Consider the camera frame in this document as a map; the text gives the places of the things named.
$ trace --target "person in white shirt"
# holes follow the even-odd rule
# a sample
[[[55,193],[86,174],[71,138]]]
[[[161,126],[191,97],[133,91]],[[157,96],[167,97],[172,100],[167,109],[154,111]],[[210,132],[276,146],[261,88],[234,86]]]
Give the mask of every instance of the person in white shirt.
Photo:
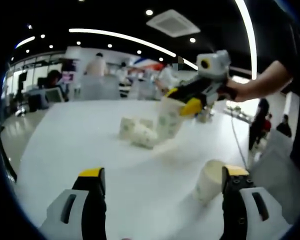
[[[128,70],[125,62],[121,63],[121,66],[116,71],[115,75],[118,77],[121,84],[130,84],[130,81],[127,79]]]
[[[86,66],[84,74],[95,77],[103,77],[104,75],[107,75],[107,63],[103,57],[104,55],[101,52],[97,53],[95,59],[89,62]]]
[[[157,96],[162,97],[170,89],[180,83],[180,80],[174,76],[171,64],[167,64],[159,73],[158,78],[154,81],[157,87]]]
[[[126,98],[131,89],[131,82],[127,79],[128,70],[125,62],[121,63],[120,68],[116,71],[116,76],[119,79],[119,91],[122,98]]]

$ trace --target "floor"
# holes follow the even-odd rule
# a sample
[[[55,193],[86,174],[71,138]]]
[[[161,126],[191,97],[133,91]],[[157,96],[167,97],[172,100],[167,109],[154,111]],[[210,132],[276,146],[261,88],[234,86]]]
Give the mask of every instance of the floor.
[[[47,111],[30,112],[20,117],[12,115],[3,123],[5,127],[1,133],[3,148],[16,174],[29,139]]]

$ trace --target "white table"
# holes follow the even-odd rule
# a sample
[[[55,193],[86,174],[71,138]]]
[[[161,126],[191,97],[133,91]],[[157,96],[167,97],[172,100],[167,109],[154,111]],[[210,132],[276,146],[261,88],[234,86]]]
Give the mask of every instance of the white table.
[[[109,240],[219,239],[222,195],[204,208],[191,195],[210,159],[243,166],[231,117],[184,122],[175,139],[153,150],[118,139],[123,116],[155,120],[159,102],[83,101],[55,104],[25,149],[17,192],[30,220],[40,226],[46,209],[79,172],[105,167]],[[233,119],[245,159],[249,126]]]

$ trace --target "black sleeve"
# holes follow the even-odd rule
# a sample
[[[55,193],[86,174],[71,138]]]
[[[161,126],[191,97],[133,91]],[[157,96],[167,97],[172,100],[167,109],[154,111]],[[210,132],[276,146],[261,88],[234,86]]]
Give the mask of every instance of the black sleeve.
[[[276,58],[292,75],[293,84],[296,84],[296,81],[300,82],[300,32],[291,24],[290,33],[287,37],[291,38],[289,41],[291,46],[287,49],[278,49]]]

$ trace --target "paper cup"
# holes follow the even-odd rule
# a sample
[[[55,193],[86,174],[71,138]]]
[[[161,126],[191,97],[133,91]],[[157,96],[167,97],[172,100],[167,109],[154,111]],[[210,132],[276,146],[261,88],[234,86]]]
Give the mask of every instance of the paper cup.
[[[152,149],[158,143],[157,133],[139,122],[135,123],[130,137],[132,143],[149,149]]]
[[[204,206],[221,192],[222,167],[224,165],[225,163],[222,161],[210,160],[204,165],[200,172],[192,195]]]
[[[121,139],[130,139],[131,133],[134,131],[136,120],[134,118],[121,118],[119,137]]]
[[[183,102],[163,97],[160,102],[156,132],[160,141],[173,139],[180,130],[185,117],[180,116]]]
[[[151,129],[151,130],[154,129],[154,121],[152,121],[152,120],[145,119],[145,118],[141,118],[141,119],[139,120],[139,122],[140,122],[142,125],[146,126],[148,129]]]

